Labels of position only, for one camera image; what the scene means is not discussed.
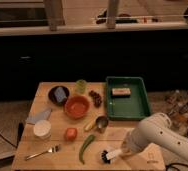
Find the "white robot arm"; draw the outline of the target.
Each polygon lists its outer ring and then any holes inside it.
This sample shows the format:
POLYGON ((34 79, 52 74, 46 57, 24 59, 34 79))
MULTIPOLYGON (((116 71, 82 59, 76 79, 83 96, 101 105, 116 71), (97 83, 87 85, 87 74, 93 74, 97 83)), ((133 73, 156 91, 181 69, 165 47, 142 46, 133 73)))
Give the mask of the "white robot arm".
POLYGON ((154 143, 188 161, 188 138, 172 131, 171 126, 172 121, 165 113, 155 113, 142 119, 126 134, 122 143, 123 151, 140 153, 154 143))

